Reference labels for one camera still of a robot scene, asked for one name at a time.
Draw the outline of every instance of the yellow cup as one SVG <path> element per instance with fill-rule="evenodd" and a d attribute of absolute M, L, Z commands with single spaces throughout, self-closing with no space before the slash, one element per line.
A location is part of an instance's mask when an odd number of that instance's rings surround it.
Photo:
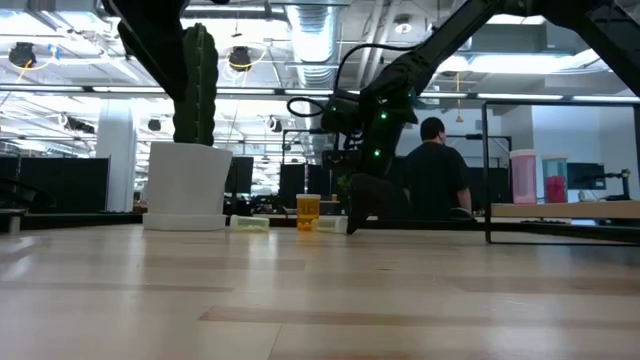
<path fill-rule="evenodd" d="M 311 231 L 313 220 L 320 218 L 320 195 L 298 194 L 298 231 Z"/>

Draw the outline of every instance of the small container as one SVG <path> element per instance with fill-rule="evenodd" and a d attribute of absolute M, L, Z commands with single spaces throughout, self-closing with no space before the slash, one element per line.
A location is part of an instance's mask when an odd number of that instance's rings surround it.
<path fill-rule="evenodd" d="M 568 200 L 567 155 L 543 155 L 542 178 L 544 199 L 547 204 L 562 204 Z"/>
<path fill-rule="evenodd" d="M 537 204 L 536 151 L 515 150 L 511 157 L 511 179 L 513 203 L 516 205 Z"/>
<path fill-rule="evenodd" d="M 347 223 L 349 218 L 340 217 L 321 217 L 311 222 L 311 228 L 317 232 L 329 232 L 336 234 L 345 234 L 347 232 Z"/>
<path fill-rule="evenodd" d="M 229 226 L 233 231 L 269 232 L 269 219 L 232 215 Z"/>
<path fill-rule="evenodd" d="M 298 194 L 298 231 L 311 231 L 313 220 L 320 218 L 320 195 Z"/>

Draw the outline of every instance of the pink container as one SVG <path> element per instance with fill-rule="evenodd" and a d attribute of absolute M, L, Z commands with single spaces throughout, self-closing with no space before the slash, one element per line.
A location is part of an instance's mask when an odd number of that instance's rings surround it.
<path fill-rule="evenodd" d="M 537 204 L 536 151 L 515 150 L 511 154 L 511 179 L 514 204 Z"/>

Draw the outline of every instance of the dark shirt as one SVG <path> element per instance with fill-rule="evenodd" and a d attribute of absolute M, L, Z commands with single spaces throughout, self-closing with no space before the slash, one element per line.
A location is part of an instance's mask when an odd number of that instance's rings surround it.
<path fill-rule="evenodd" d="M 460 206 L 458 191 L 469 187 L 467 165 L 456 149 L 425 142 L 406 157 L 404 182 L 416 218 L 448 219 Z"/>

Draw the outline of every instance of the man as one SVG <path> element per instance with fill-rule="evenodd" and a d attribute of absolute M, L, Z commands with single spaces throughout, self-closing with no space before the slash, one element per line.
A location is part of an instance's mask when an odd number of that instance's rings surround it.
<path fill-rule="evenodd" d="M 471 212 L 467 165 L 454 148 L 445 145 L 444 124 L 436 117 L 420 126 L 422 144 L 405 160 L 405 192 L 415 217 L 421 220 L 449 219 L 449 211 Z"/>

